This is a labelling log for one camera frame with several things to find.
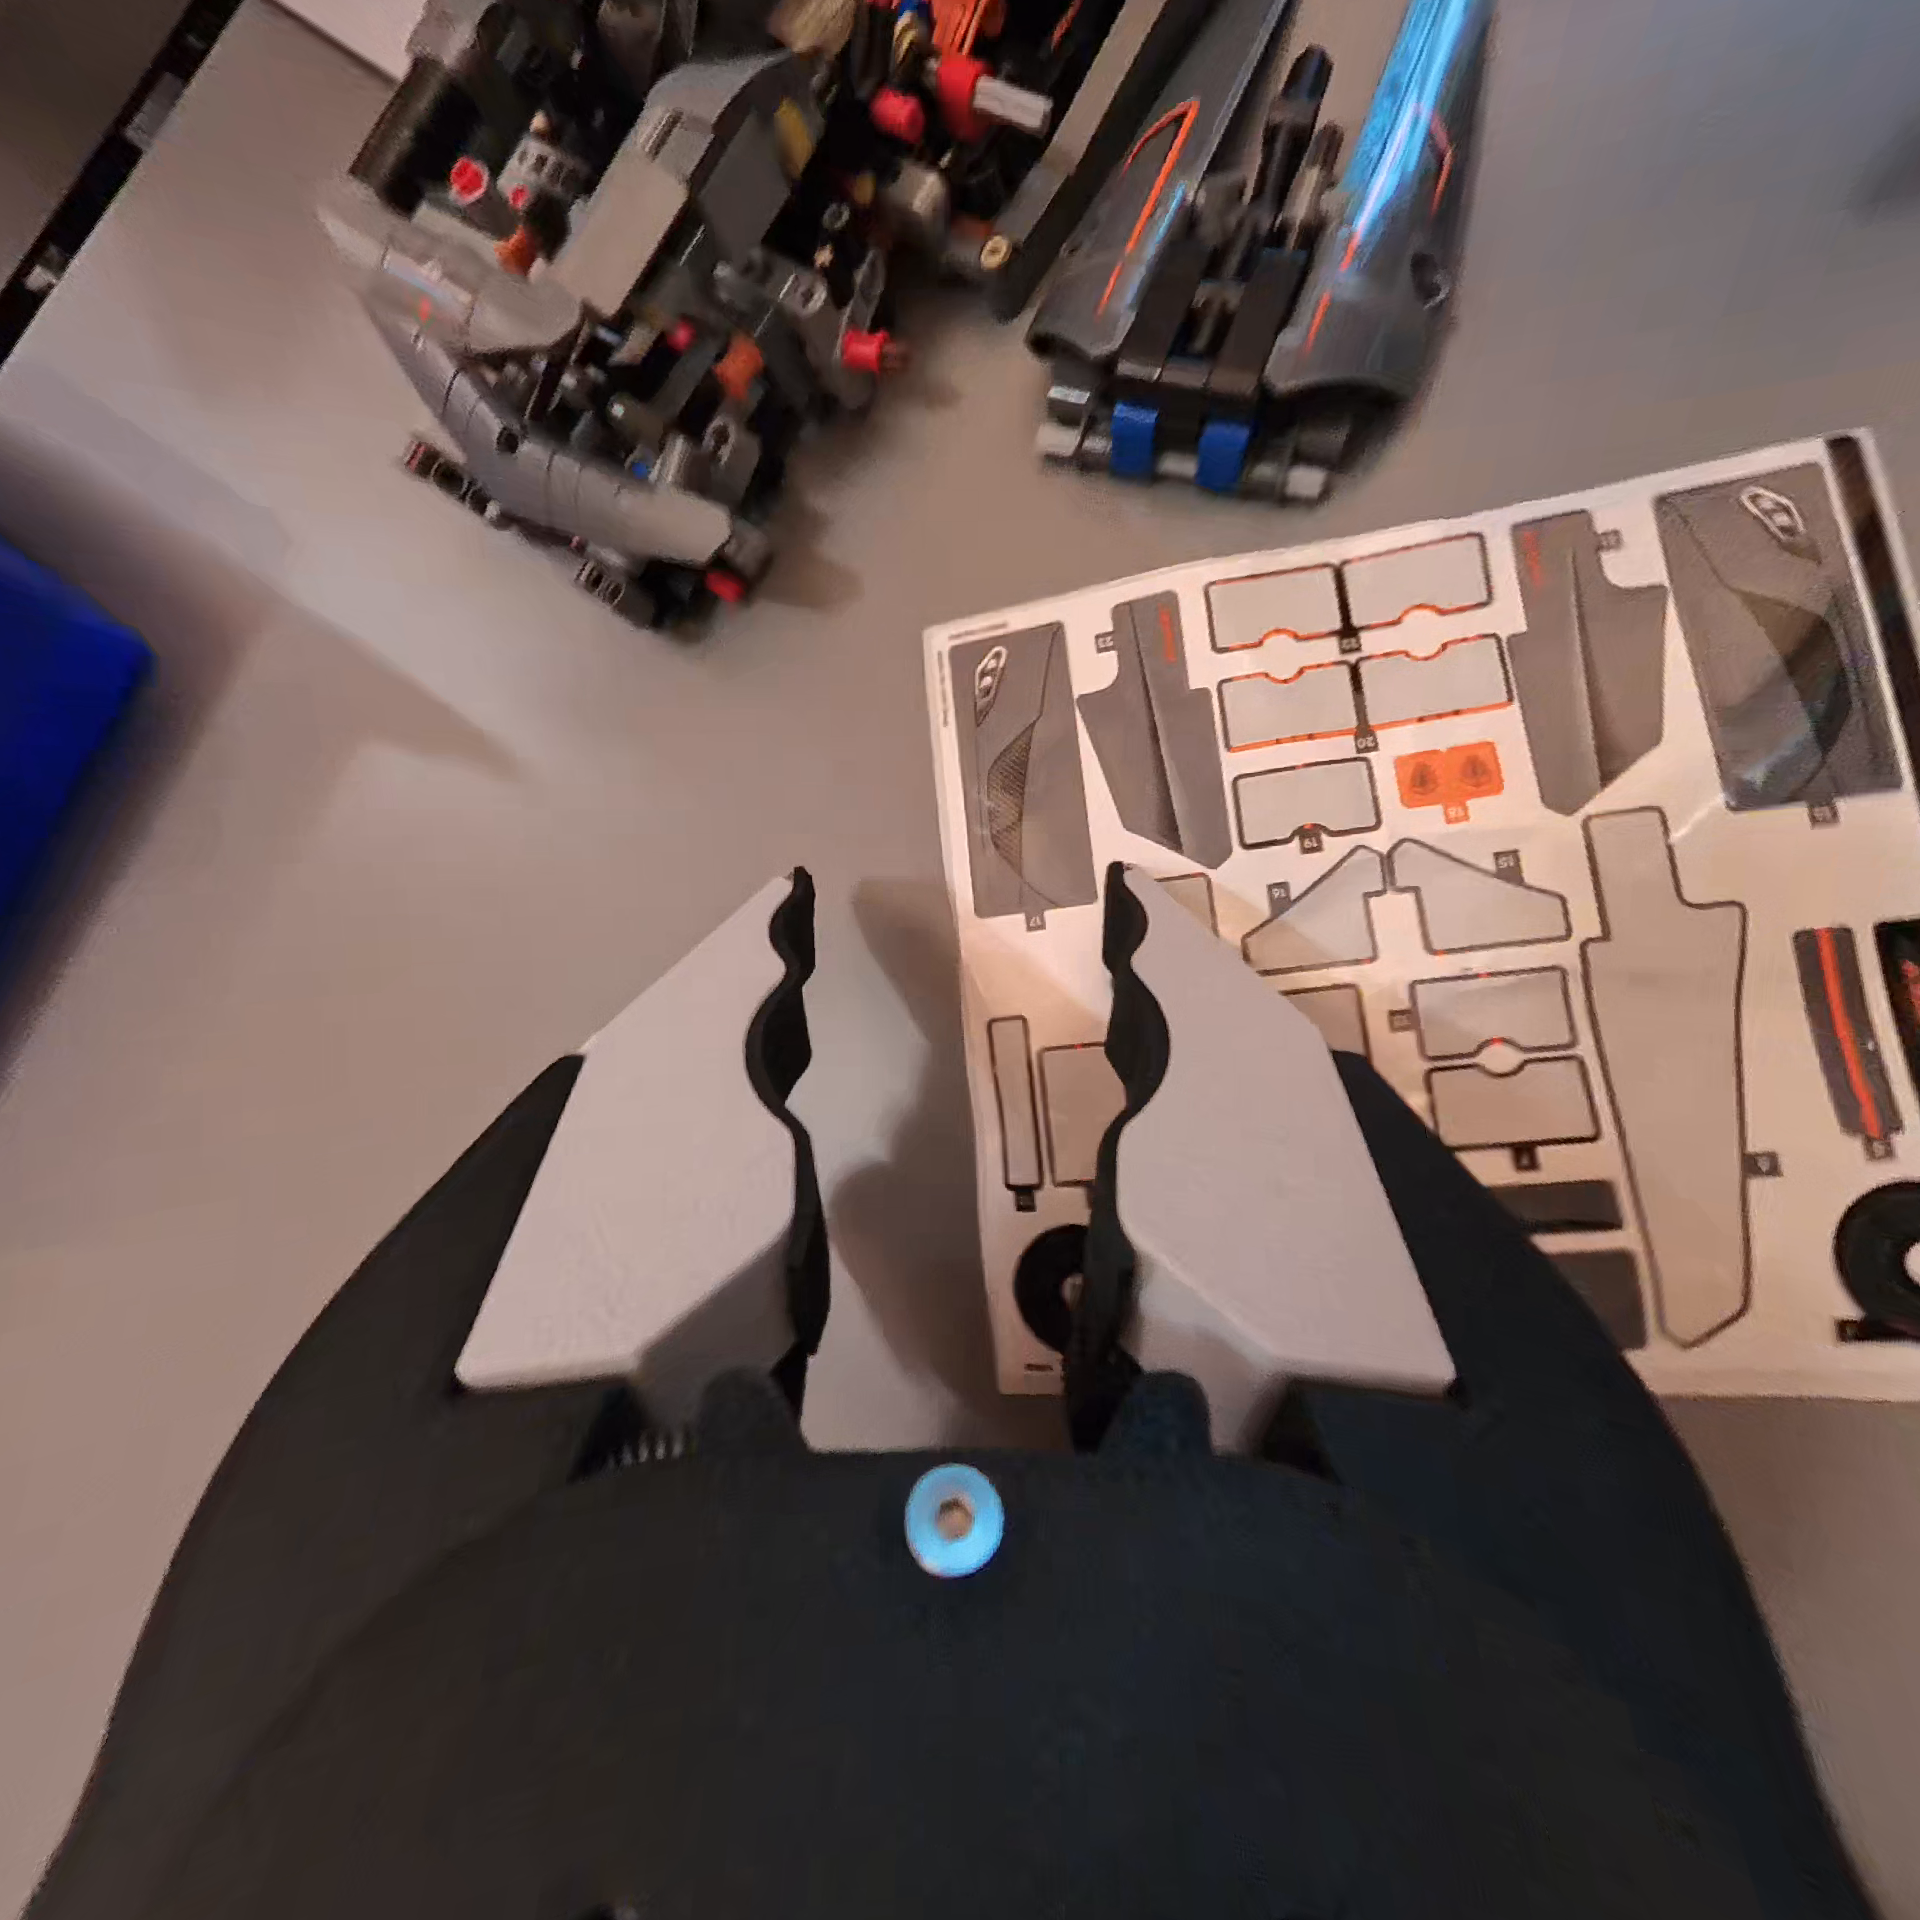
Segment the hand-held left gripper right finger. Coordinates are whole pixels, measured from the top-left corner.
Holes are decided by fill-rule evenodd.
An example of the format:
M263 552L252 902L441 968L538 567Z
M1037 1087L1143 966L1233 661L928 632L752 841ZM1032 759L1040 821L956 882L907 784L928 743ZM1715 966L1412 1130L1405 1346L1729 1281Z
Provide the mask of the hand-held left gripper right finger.
M1445 1397L1457 1362L1316 1023L1125 862L1099 953L1120 1113L1063 1360L1075 1445L1153 1374L1195 1382L1226 1451L1258 1451L1296 1384Z

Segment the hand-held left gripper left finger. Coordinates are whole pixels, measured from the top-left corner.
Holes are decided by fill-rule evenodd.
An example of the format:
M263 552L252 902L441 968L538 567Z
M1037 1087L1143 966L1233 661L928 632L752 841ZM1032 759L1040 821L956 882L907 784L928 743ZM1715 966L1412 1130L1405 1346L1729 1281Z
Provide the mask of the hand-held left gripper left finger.
M813 902L805 869L765 882L579 1049L460 1386L621 1379L642 1411L692 1411L713 1378L756 1370L800 1410L832 1297L791 1109Z

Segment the grey blue lego panel assembly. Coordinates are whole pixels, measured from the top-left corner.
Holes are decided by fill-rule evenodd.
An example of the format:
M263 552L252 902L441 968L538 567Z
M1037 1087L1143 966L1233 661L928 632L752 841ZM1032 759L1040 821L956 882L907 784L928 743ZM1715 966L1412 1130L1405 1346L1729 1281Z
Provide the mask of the grey blue lego panel assembly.
M1418 400L1472 202L1496 3L1402 3L1359 121L1299 3L1153 3L1143 102L1026 325L1048 463L1315 503Z

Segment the lego sticker sheet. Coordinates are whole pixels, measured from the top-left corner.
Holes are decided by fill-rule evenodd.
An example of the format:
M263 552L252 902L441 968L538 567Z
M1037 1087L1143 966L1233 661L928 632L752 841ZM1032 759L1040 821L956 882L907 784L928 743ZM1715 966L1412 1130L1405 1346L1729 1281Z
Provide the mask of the lego sticker sheet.
M1687 1398L1916 1398L1916 577L1864 430L924 632L999 1386L1138 863Z

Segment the large lego car chassis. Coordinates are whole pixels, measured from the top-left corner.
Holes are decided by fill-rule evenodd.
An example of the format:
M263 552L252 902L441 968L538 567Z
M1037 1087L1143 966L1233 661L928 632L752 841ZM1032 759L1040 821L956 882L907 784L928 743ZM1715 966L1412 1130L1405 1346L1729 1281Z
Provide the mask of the large lego car chassis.
M1021 312L1216 3L426 3L321 225L404 469L675 629L906 361L898 256Z

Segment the blue storage bin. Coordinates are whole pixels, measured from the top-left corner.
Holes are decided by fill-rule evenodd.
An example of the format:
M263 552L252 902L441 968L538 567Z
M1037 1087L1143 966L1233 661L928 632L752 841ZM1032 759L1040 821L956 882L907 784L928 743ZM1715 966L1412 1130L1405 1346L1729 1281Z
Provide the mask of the blue storage bin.
M3 541L3 994L24 1000L113 849L153 646Z

